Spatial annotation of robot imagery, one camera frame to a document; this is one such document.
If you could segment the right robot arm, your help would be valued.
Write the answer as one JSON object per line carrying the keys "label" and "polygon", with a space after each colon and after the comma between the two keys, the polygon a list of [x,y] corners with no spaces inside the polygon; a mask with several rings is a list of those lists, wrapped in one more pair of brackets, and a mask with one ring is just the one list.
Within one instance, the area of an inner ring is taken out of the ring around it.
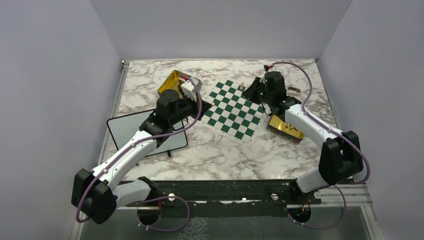
{"label": "right robot arm", "polygon": [[252,103],[268,105],[272,115],[300,130],[321,150],[318,167],[289,183],[292,202],[300,204],[310,192],[336,185],[364,169],[358,135],[333,128],[307,111],[300,100],[287,94],[280,72],[269,71],[264,77],[256,77],[242,96]]}

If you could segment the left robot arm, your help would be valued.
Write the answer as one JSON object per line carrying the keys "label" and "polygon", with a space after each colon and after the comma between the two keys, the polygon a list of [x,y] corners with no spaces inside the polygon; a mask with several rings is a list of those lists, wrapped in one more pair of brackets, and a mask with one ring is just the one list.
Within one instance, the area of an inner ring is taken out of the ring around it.
{"label": "left robot arm", "polygon": [[155,203],[156,186],[150,179],[141,177],[125,184],[120,184],[121,180],[171,136],[191,128],[188,125],[175,130],[176,123],[188,117],[196,123],[212,106],[193,91],[183,94],[174,89],[163,91],[153,113],[141,123],[124,147],[92,170],[81,168],[75,174],[70,200],[76,207],[75,220],[78,223],[92,220],[100,225],[119,207],[136,201],[147,206]]}

